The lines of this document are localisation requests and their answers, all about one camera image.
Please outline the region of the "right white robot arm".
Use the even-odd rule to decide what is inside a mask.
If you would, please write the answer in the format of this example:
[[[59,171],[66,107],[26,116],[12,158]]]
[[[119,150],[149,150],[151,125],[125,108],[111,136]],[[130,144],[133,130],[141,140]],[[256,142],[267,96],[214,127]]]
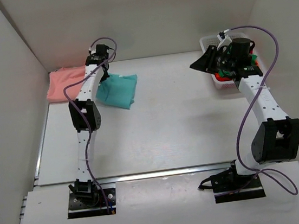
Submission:
[[[274,163],[295,159],[299,147],[299,119],[291,118],[279,107],[264,83],[265,73],[251,54],[254,41],[237,38],[221,47],[209,45],[205,53],[190,67],[203,73],[220,74],[233,80],[245,96],[258,121],[258,131],[249,153],[237,156],[235,170],[227,176],[235,189],[242,188],[247,175]]]

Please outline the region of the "teal t shirt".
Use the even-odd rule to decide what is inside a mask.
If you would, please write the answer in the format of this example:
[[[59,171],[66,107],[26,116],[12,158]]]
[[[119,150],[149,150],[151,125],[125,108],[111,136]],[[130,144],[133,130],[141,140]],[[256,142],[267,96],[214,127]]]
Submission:
[[[138,76],[110,74],[100,83],[96,98],[104,105],[129,110],[134,103]]]

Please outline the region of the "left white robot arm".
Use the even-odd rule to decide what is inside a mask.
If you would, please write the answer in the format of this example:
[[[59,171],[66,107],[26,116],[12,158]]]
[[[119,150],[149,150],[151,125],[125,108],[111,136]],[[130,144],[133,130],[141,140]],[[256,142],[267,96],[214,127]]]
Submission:
[[[89,161],[93,158],[94,141],[101,125],[101,114],[94,99],[100,83],[109,77],[108,50],[105,44],[97,44],[94,49],[90,49],[83,80],[63,90],[69,100],[69,111],[79,146],[77,178],[69,188],[74,198],[88,207],[94,207],[107,199],[90,169]]]

